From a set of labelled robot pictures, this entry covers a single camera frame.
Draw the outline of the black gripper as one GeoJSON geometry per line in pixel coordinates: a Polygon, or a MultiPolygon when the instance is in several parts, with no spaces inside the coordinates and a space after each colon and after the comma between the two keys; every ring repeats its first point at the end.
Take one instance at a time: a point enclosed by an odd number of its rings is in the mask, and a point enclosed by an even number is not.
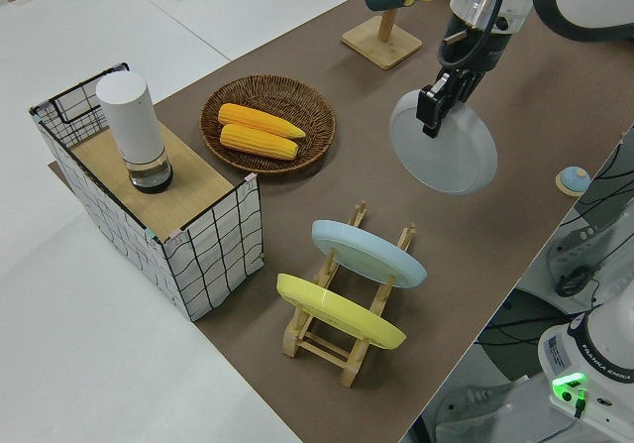
{"type": "Polygon", "coordinates": [[[466,37],[439,46],[442,66],[434,84],[418,93],[416,118],[423,123],[422,132],[435,139],[442,121],[457,101],[466,102],[488,71],[493,70],[511,36],[489,33],[470,27],[456,14],[450,18],[445,37],[464,32],[466,37]]]}

